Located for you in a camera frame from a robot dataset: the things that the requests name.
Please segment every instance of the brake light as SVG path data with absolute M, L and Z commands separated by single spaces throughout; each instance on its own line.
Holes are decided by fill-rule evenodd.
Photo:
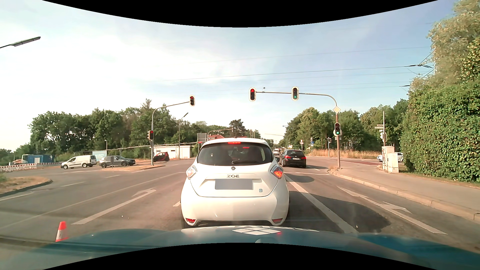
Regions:
M 270 172 L 278 179 L 282 178 L 283 176 L 283 169 L 282 167 L 275 165 Z
M 197 168 L 195 168 L 194 165 L 192 165 L 188 170 L 186 171 L 188 179 L 191 179 L 196 173 L 197 173 Z

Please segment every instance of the traffic cone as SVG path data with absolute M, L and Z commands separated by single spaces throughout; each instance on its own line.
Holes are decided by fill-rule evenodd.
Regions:
M 59 242 L 62 240 L 68 239 L 67 237 L 67 223 L 64 221 L 60 222 L 59 225 L 59 230 L 57 231 L 57 239 L 55 239 L 55 242 Z

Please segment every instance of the license plate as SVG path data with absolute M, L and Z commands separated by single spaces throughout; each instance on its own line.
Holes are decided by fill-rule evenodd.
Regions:
M 215 179 L 215 189 L 253 190 L 253 179 Z

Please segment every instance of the road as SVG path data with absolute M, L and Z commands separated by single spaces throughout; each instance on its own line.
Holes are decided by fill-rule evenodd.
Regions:
M 379 162 L 358 166 L 376 166 Z M 0 197 L 0 259 L 55 240 L 60 221 L 75 237 L 105 230 L 181 228 L 180 193 L 193 160 L 165 167 L 111 171 L 99 167 L 12 172 L 53 183 Z M 400 234 L 480 252 L 480 225 L 327 173 L 336 160 L 307 157 L 286 167 L 290 214 L 282 226 L 337 233 Z

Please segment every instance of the small red car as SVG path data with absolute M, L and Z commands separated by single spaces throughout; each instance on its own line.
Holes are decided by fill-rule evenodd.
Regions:
M 153 162 L 157 161 L 169 161 L 170 157 L 168 156 L 168 152 L 160 152 L 153 157 Z

